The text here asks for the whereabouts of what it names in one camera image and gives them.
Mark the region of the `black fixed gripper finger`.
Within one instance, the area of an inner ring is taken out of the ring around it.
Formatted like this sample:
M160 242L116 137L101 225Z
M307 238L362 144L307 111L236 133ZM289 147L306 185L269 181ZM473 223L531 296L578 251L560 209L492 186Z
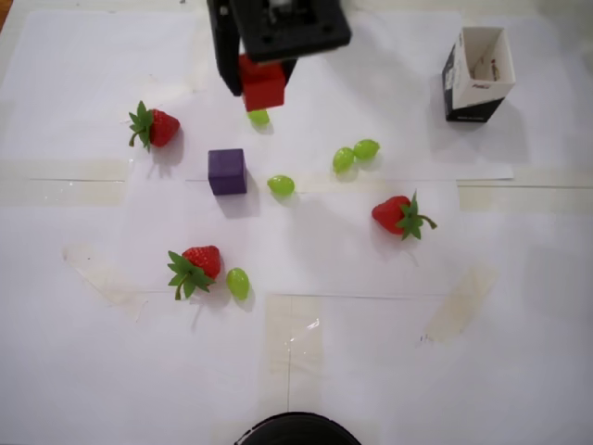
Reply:
M213 30L214 50L219 75L234 96L241 96L243 86L239 74L240 37L236 28Z

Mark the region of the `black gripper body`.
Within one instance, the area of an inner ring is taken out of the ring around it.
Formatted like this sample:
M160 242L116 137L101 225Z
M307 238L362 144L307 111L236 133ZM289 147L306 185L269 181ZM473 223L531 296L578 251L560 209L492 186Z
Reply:
M235 28L232 0L208 0L208 13L213 28Z

